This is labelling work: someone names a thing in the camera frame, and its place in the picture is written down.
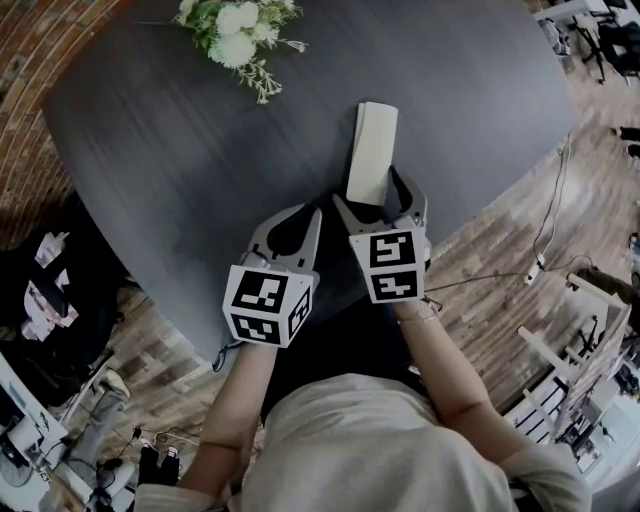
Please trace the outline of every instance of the brick wall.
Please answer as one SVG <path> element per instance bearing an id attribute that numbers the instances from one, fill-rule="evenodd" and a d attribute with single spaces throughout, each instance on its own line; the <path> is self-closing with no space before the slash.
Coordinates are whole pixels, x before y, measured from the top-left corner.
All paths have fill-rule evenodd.
<path id="1" fill-rule="evenodd" d="M 41 105 L 127 0 L 0 0 L 0 249 L 50 221 L 72 192 Z"/>

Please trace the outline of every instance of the office chair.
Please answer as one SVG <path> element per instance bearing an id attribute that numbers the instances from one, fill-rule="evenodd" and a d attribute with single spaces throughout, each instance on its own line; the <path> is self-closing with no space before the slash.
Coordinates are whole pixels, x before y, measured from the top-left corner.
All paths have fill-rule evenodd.
<path id="1" fill-rule="evenodd" d="M 92 365 L 121 316 L 117 291 L 127 284 L 127 272 L 77 196 L 52 230 L 69 233 L 65 248 L 42 268 L 34 257 L 45 231 L 36 228 L 18 248 L 0 252 L 0 325 L 17 332 L 17 339 L 0 341 L 0 352 L 38 401 L 49 407 L 65 403 L 94 374 Z M 55 279 L 64 269 L 69 284 L 61 289 Z M 66 317 L 70 306 L 78 313 L 70 326 L 56 325 L 43 341 L 25 339 L 20 332 L 28 319 L 24 296 L 29 282 L 60 317 Z"/>
<path id="2" fill-rule="evenodd" d="M 605 82 L 603 67 L 604 57 L 618 72 L 625 77 L 638 77 L 640 73 L 640 26 L 636 22 L 630 22 L 619 26 L 616 18 L 607 17 L 598 22 L 598 43 L 593 40 L 591 34 L 582 28 L 578 32 L 587 41 L 591 53 L 582 59 L 585 64 L 595 57 L 602 78 L 600 84 Z M 624 49 L 624 53 L 618 53 L 616 47 Z"/>

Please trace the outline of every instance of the flower bouquet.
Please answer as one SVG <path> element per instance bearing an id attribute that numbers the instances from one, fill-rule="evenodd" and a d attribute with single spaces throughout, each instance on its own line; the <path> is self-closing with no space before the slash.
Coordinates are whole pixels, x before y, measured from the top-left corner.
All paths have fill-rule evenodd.
<path id="1" fill-rule="evenodd" d="M 299 52 L 306 45 L 280 37 L 280 29 L 290 19 L 302 15 L 293 0 L 224 2 L 218 0 L 182 0 L 175 21 L 193 31 L 193 40 L 208 57 L 240 77 L 258 93 L 258 103 L 282 92 L 282 85 L 265 69 L 266 60 L 256 57 L 260 48 L 285 44 Z"/>

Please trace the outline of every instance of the wrist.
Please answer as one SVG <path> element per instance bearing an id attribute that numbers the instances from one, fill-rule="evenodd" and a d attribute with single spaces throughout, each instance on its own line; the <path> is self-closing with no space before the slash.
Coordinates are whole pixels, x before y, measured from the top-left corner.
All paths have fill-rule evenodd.
<path id="1" fill-rule="evenodd" d="M 438 311 L 430 302 L 421 300 L 410 300 L 406 302 L 396 302 L 393 310 L 399 322 L 429 320 L 438 315 Z"/>

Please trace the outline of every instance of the tabletop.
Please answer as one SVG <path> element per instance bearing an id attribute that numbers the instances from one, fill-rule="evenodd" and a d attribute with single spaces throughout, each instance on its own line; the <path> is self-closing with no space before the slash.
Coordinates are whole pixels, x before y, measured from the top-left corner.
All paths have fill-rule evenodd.
<path id="1" fill-rule="evenodd" d="M 574 125 L 559 63 L 520 0 L 302 0 L 272 51 L 267 106 L 137 0 L 88 43 L 44 112 L 74 186 L 132 275 L 204 357 L 228 333 L 229 266 L 259 223 L 324 206 L 313 317 L 366 294 L 328 194 L 344 183 L 359 102 L 399 109 L 394 164 L 426 193 L 434 244 Z"/>

